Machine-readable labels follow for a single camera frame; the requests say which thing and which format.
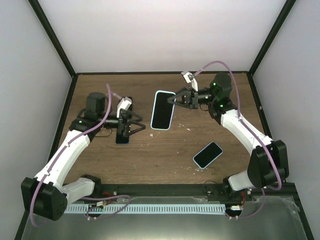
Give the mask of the black phone case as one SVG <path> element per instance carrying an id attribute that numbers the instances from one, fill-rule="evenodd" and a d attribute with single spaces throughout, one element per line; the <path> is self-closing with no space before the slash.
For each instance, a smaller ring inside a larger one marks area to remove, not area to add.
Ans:
<path id="1" fill-rule="evenodd" d="M 130 104 L 128 110 L 132 112 L 132 111 L 133 111 L 133 98 L 132 98 L 131 96 L 128 96 L 128 98 L 129 98 L 130 101 L 131 101 L 131 104 Z M 128 117 L 129 119 L 131 119 L 131 118 L 132 118 L 132 115 L 129 114 L 127 117 Z"/>

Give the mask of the blue phone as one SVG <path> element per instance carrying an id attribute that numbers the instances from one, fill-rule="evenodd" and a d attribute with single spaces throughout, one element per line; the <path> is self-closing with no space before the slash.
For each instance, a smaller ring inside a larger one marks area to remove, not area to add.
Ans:
<path id="1" fill-rule="evenodd" d="M 115 138 L 115 143 L 119 145 L 125 145 L 129 143 L 129 139 L 130 139 L 129 136 L 123 136 L 123 135 L 117 134 Z"/>

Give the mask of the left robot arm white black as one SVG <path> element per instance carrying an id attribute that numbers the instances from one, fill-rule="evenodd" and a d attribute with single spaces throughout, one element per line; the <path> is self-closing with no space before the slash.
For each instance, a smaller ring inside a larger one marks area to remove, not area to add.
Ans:
<path id="1" fill-rule="evenodd" d="M 143 118 L 133 112 L 133 99 L 119 97 L 116 112 L 112 113 L 112 98 L 92 92 L 86 98 L 85 108 L 72 121 L 61 146 L 45 167 L 34 178 L 21 183 L 25 209 L 31 220 L 35 215 L 57 221 L 66 208 L 78 201 L 97 202 L 102 196 L 101 179 L 89 174 L 77 181 L 64 184 L 71 167 L 96 135 L 105 129 L 116 130 L 116 142 L 126 143 L 129 136 L 146 128 Z"/>

